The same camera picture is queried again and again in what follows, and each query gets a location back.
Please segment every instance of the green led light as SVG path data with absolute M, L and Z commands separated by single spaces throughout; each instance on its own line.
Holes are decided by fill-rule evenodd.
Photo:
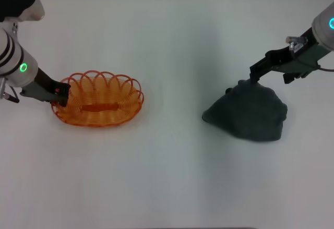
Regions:
M 20 71 L 26 71 L 28 68 L 27 64 L 26 63 L 23 63 L 22 65 L 20 65 Z

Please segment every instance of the cable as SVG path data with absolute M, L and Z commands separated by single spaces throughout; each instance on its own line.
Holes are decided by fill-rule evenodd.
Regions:
M 319 66 L 312 66 L 312 65 L 309 65 L 308 63 L 303 62 L 303 61 L 301 61 L 300 59 L 298 59 L 293 51 L 290 51 L 290 53 L 291 53 L 292 58 L 293 58 L 295 61 L 297 61 L 298 63 L 300 63 L 300 64 L 302 64 L 302 65 L 304 65 L 304 66 L 308 66 L 308 67 L 313 68 L 313 69 L 315 69 L 315 70 L 328 71 L 328 72 L 334 73 L 334 69 L 321 68 L 320 65 L 319 65 Z
M 15 95 L 15 98 L 19 98 L 19 97 L 17 97 L 17 94 L 16 94 L 16 91 L 15 91 L 15 89 L 12 87 L 12 86 L 9 86 L 10 88 L 11 88 L 11 90 L 13 91 L 13 94 Z

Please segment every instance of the white table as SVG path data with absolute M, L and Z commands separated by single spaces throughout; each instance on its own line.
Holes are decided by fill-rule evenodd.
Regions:
M 332 228 L 334 74 L 260 83 L 288 105 L 280 141 L 201 120 L 227 87 L 334 0 L 42 0 L 19 40 L 50 77 L 139 80 L 142 111 L 118 128 L 61 123 L 50 105 L 0 105 L 0 228 Z M 320 61 L 334 68 L 334 54 Z

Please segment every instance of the blue led light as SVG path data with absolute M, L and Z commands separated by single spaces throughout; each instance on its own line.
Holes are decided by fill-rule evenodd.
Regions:
M 331 29 L 334 29 L 334 18 L 332 18 L 332 19 L 329 21 L 329 26 L 331 27 Z

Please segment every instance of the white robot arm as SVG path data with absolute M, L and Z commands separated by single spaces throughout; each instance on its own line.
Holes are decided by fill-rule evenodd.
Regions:
M 18 22 L 40 20 L 44 9 L 40 0 L 0 0 L 0 99 L 18 103 L 5 86 L 22 88 L 21 95 L 66 106 L 70 85 L 48 77 L 36 60 L 17 40 Z

